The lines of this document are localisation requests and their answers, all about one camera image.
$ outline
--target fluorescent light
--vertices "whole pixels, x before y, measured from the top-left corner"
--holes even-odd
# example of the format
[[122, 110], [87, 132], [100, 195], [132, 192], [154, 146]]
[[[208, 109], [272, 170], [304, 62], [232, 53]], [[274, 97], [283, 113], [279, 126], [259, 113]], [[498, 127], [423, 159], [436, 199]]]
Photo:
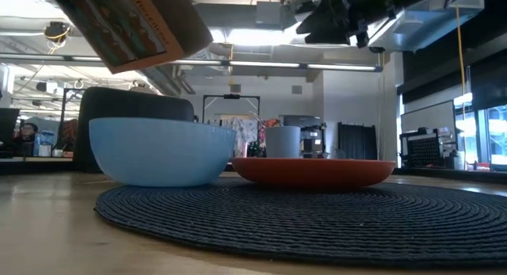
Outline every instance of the fluorescent light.
[[32, 55], [32, 54], [14, 54], [14, 53], [0, 53], [0, 59], [65, 61], [63, 56], [59, 55]]
[[376, 71], [373, 66], [356, 66], [356, 65], [331, 65], [331, 64], [308, 64], [308, 69], [318, 70], [343, 70], [343, 71]]
[[93, 56], [72, 56], [72, 59], [75, 61], [101, 61], [100, 57]]
[[278, 68], [297, 68], [298, 63], [277, 63], [277, 62], [250, 62], [250, 61], [231, 61], [232, 66], [253, 66], [253, 67], [278, 67]]
[[42, 35], [43, 35], [42, 32], [22, 32], [22, 31], [0, 32], [0, 36], [42, 36]]
[[244, 46], [280, 45], [284, 43], [284, 33], [280, 30], [233, 29], [227, 42]]
[[213, 36], [213, 42], [215, 43], [224, 43], [227, 42], [225, 34], [223, 34], [222, 29], [210, 29], [209, 31]]
[[218, 60], [192, 60], [192, 59], [183, 59], [176, 60], [172, 62], [172, 64], [178, 65], [205, 65], [205, 66], [220, 66], [221, 62]]
[[[62, 111], [58, 109], [21, 109], [21, 113], [53, 113], [61, 114]], [[66, 114], [79, 114], [78, 110], [66, 110]]]
[[470, 103], [473, 101], [472, 93], [464, 94], [454, 99], [454, 105], [462, 105], [463, 103]]

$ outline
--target bowl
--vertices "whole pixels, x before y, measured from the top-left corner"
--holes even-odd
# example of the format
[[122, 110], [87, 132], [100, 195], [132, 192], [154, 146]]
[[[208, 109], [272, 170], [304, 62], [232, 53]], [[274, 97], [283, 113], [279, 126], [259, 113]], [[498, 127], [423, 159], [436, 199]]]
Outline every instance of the bowl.
[[246, 180], [283, 189], [359, 189], [379, 184], [395, 162], [352, 159], [232, 159]]
[[106, 117], [90, 121], [90, 144], [112, 179], [149, 187], [207, 184], [231, 158], [235, 132], [179, 120]]

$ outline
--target table surface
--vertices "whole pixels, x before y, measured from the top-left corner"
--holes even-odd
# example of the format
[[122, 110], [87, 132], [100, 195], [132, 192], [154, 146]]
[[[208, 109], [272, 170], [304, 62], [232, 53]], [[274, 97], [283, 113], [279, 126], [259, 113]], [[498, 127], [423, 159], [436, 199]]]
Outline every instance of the table surface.
[[[236, 176], [224, 174], [223, 177]], [[393, 176], [391, 183], [431, 185], [507, 197], [507, 185]], [[93, 212], [97, 195], [118, 186], [102, 174], [0, 177], [1, 274], [506, 274], [409, 272], [268, 261], [178, 246], [123, 231]]]
[[63, 157], [27, 157], [23, 160], [22, 157], [13, 157], [11, 159], [0, 159], [0, 162], [71, 162], [72, 158]]

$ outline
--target woven placemat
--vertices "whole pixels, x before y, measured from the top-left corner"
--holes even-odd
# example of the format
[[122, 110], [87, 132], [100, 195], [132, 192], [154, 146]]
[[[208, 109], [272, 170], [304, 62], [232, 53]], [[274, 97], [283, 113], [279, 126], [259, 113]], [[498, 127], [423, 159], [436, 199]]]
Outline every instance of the woven placemat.
[[239, 179], [102, 193], [115, 225], [191, 246], [267, 258], [408, 269], [507, 266], [507, 198], [418, 185], [345, 193]]

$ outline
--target orange plate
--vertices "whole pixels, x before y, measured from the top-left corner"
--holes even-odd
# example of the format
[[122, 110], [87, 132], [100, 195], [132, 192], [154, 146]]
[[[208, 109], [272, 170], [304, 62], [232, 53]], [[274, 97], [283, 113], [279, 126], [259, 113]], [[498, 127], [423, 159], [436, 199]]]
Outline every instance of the orange plate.
[[346, 159], [236, 158], [232, 165], [247, 180], [296, 189], [365, 187], [384, 181], [395, 168], [394, 162]]

